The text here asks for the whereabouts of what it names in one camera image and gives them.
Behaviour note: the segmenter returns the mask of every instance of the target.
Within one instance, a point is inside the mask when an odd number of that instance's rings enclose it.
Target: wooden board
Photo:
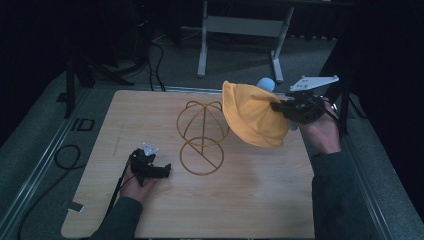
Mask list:
[[[220,142],[224,160],[209,175],[195,175],[180,161],[186,141],[177,118],[189,101],[221,101],[220,94],[118,91],[111,103],[89,162],[74,197],[84,205],[69,211],[62,227],[67,238],[90,236],[100,225],[128,155],[143,142],[158,147],[156,166],[172,164],[169,178],[161,179],[144,204],[136,230],[140,238],[313,238],[312,168],[299,131],[289,132],[281,148],[249,145],[232,131]],[[179,128],[196,112],[186,110]],[[199,114],[186,138],[220,138],[215,112]],[[204,154],[219,165],[218,145]],[[197,172],[213,170],[190,146],[183,162]]]

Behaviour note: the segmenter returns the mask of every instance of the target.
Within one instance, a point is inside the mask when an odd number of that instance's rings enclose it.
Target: cable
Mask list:
[[[350,94],[349,94],[349,101],[352,104],[353,108],[355,109],[356,114],[359,115],[359,117],[361,117],[363,119],[368,119],[368,117],[364,113],[361,112],[358,105],[356,105],[355,101],[353,101],[353,98]]]
[[[74,149],[76,149],[77,150],[77,156],[76,156],[76,158],[75,158],[75,160],[74,160],[74,162],[72,163],[72,165],[70,166],[70,167],[67,167],[67,166],[63,166],[62,164],[60,164],[59,163],[59,160],[58,160],[58,154],[60,153],[60,151],[62,151],[63,149],[65,149],[65,148],[68,148],[68,147],[72,147],[72,148],[74,148]],[[40,201],[54,188],[54,187],[56,187],[57,186],[57,184],[59,184],[72,170],[76,170],[76,169],[80,169],[80,168],[83,168],[83,167],[85,167],[86,166],[86,164],[82,164],[82,165],[79,165],[79,166],[76,166],[77,165],[77,163],[78,163],[78,161],[79,161],[79,159],[80,159],[80,156],[81,156],[81,150],[79,149],[79,147],[77,146],[77,145],[73,145],[73,144],[69,144],[69,145],[64,145],[64,146],[62,146],[62,147],[60,147],[57,151],[56,151],[56,153],[54,154],[54,161],[55,161],[55,163],[58,165],[58,167],[59,168],[61,168],[61,169],[65,169],[66,170],[66,172],[58,179],[58,180],[56,180],[56,182],[54,182],[43,194],[41,194],[41,196],[34,202],[34,204],[28,209],[28,211],[25,213],[25,215],[23,216],[23,218],[22,218],[22,221],[21,221],[21,223],[19,224],[19,228],[18,228],[18,235],[17,235],[17,239],[18,240],[20,240],[20,239],[22,239],[21,238],[21,235],[22,235],[22,228],[23,228],[23,226],[24,226],[24,223],[25,223],[25,221],[26,221],[26,219],[28,218],[28,216],[29,216],[29,214],[32,212],[32,210],[34,210],[34,208],[38,205],[38,203],[40,203]]]
[[[152,64],[151,64],[151,62],[150,62],[150,59],[148,58],[147,59],[147,65],[149,66],[149,69],[150,69],[150,71],[149,71],[149,83],[150,83],[150,89],[152,90],[152,91],[154,91],[154,88],[153,88],[153,80],[152,80],[152,76],[153,76],[153,73],[154,73],[154,75],[155,75],[155,77],[156,77],[156,80],[158,81],[158,83],[159,83],[159,86],[160,86],[160,88],[161,88],[161,90],[163,91],[163,92],[166,92],[166,88],[165,88],[165,85],[162,83],[162,81],[160,80],[160,77],[159,77],[159,65],[160,65],[160,63],[161,63],[161,61],[162,61],[162,58],[163,58],[163,48],[161,47],[161,46],[159,46],[158,44],[156,44],[156,43],[151,43],[153,46],[155,46],[155,47],[157,47],[157,48],[159,48],[160,50],[161,50],[161,55],[160,55],[160,57],[159,57],[159,60],[158,60],[158,63],[156,64],[156,70],[153,70],[152,69]]]

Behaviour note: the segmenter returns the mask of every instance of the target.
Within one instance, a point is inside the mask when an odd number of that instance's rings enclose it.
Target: hand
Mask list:
[[[146,184],[142,187],[137,181],[136,177],[133,177],[133,172],[131,171],[131,167],[128,166],[127,171],[125,172],[124,181],[126,182],[122,187],[120,192],[121,197],[130,197],[141,204],[143,204],[146,197],[149,195],[150,191],[156,184],[155,179],[151,179],[147,181]]]
[[[325,100],[325,108],[334,116],[334,110],[328,99]],[[340,152],[340,138],[339,129],[335,120],[327,113],[324,113],[318,120],[309,124],[296,123],[299,128],[308,136],[312,145],[318,150],[320,154],[330,154]]]

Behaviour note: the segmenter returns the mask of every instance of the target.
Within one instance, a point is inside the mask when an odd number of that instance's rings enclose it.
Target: yellow cloth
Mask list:
[[[248,84],[225,81],[222,86],[222,106],[231,130],[243,141],[260,147],[283,145],[289,126],[280,112],[274,112],[270,102],[280,102],[274,94]]]

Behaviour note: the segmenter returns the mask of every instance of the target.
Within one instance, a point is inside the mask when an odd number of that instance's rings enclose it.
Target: sleeve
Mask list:
[[[372,239],[370,215],[343,152],[311,159],[315,239]]]
[[[120,197],[90,240],[133,240],[142,211],[143,206],[138,201],[129,197]]]

